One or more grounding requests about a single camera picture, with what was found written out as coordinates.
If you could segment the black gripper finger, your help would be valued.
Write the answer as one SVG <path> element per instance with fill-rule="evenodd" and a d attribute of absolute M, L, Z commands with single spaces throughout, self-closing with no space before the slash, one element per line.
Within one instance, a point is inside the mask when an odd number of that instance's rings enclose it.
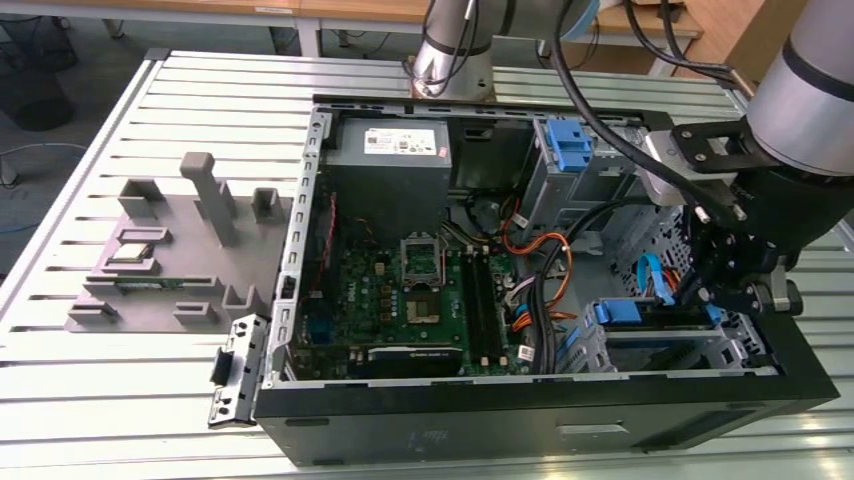
<path fill-rule="evenodd" d="M 715 238 L 718 227 L 713 224 L 690 224 L 685 243 L 690 247 L 689 270 L 678 288 L 678 304 L 693 306 L 717 299 L 713 274 L 719 265 Z"/>
<path fill-rule="evenodd" d="M 762 311 L 762 301 L 757 293 L 757 277 L 731 277 L 711 280 L 706 285 L 710 302 L 719 308 L 755 314 Z"/>

